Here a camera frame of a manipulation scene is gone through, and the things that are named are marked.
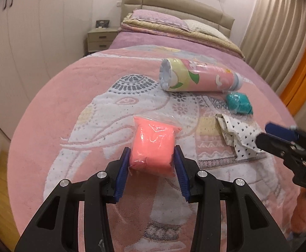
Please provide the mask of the orange gloved hand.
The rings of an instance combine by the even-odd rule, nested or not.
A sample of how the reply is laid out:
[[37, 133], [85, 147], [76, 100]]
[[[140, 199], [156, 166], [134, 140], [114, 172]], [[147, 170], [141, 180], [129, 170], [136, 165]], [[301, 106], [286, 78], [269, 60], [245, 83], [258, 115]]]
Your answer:
[[301, 188], [296, 207], [291, 218], [291, 230], [294, 233], [306, 232], [306, 189]]

